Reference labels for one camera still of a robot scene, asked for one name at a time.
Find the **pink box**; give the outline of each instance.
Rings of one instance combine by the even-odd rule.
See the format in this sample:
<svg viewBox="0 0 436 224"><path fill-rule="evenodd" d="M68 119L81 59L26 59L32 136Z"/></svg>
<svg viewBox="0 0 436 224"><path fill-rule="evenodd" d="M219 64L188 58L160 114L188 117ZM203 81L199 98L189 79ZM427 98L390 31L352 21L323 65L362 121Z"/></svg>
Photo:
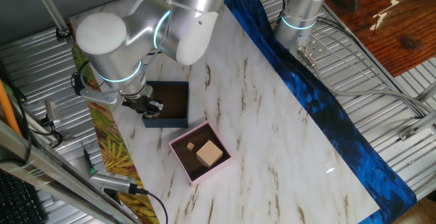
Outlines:
<svg viewBox="0 0 436 224"><path fill-rule="evenodd" d="M196 153L209 140L223 151L223 156L218 159L214 165L207 168L198 161ZM189 142L194 144L192 151L189 151L186 148L186 145L188 145ZM232 156L208 121L172 140L170 142L170 148L182 165L183 170L193 187L204 182L207 178L228 166L233 160Z"/></svg>

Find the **blue light ring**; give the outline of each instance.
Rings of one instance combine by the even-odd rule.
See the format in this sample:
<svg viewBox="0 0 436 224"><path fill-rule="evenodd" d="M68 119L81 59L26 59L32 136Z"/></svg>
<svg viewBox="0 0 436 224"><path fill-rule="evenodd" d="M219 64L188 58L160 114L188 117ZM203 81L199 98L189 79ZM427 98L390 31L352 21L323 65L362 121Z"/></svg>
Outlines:
<svg viewBox="0 0 436 224"><path fill-rule="evenodd" d="M170 15L170 10L168 10L163 16L162 18L159 20L159 22L156 25L156 29L155 29L155 34L153 36L153 43L155 45L155 49L157 49L157 33L159 32L162 24L164 23L165 19Z"/></svg>
<svg viewBox="0 0 436 224"><path fill-rule="evenodd" d="M120 79L120 80L110 80L110 79L103 77L102 75L100 75L100 77L102 77L103 80L105 80L107 82L124 82L124 81L127 81L127 80L133 78L139 72L139 70L141 69L141 66L142 66L142 61L139 62L138 68L136 68L136 70L130 76L128 76L127 78Z"/></svg>
<svg viewBox="0 0 436 224"><path fill-rule="evenodd" d="M297 29L297 30L305 30L305 29L309 29L309 28L313 27L313 25L316 23L316 21L315 21L312 25L310 25L310 26L308 26L308 27L294 27L294 26L292 26L291 24L287 23L284 17L281 17L281 19L282 19L282 21L283 21L283 22L284 22L288 27L291 27L291 28L293 28L293 29Z"/></svg>

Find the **orange object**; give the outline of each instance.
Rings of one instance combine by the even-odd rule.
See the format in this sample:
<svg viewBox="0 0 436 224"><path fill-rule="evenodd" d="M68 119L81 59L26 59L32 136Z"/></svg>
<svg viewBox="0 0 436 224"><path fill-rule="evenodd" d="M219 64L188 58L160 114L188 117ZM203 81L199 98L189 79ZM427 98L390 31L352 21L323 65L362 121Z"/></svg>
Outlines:
<svg viewBox="0 0 436 224"><path fill-rule="evenodd" d="M192 150L193 150L193 147L194 147L194 145L190 142L190 143L188 143L188 145L186 146L186 148L188 149L188 150L190 150L191 152L192 152Z"/></svg>
<svg viewBox="0 0 436 224"><path fill-rule="evenodd" d="M206 142L206 144L197 152L198 161L200 161L206 167L212 166L222 156L223 151L220 150L218 146L213 144L213 142L210 140Z"/></svg>
<svg viewBox="0 0 436 224"><path fill-rule="evenodd" d="M11 101L7 96L3 82L0 80L0 104L3 106L3 111L5 112L6 120L9 126L18 134L21 135L20 127L16 122L14 111L11 106Z"/></svg>

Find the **dark blue box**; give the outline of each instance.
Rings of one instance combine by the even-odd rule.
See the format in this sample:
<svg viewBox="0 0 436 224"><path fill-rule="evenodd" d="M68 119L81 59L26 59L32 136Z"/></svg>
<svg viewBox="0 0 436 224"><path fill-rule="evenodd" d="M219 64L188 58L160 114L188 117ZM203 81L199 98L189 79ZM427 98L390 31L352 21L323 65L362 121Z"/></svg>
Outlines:
<svg viewBox="0 0 436 224"><path fill-rule="evenodd" d="M157 118L144 118L147 128L188 128L189 83L148 81L153 87L154 100L162 101L163 110Z"/></svg>

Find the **wooden surface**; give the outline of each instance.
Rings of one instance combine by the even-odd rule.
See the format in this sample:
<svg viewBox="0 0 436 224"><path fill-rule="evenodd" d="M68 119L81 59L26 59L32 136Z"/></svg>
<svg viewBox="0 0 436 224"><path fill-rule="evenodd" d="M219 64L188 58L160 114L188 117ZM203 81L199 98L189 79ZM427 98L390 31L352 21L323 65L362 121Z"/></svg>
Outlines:
<svg viewBox="0 0 436 224"><path fill-rule="evenodd" d="M393 224L436 224L436 203L421 199Z"/></svg>
<svg viewBox="0 0 436 224"><path fill-rule="evenodd" d="M436 56L436 0L326 0L393 75Z"/></svg>

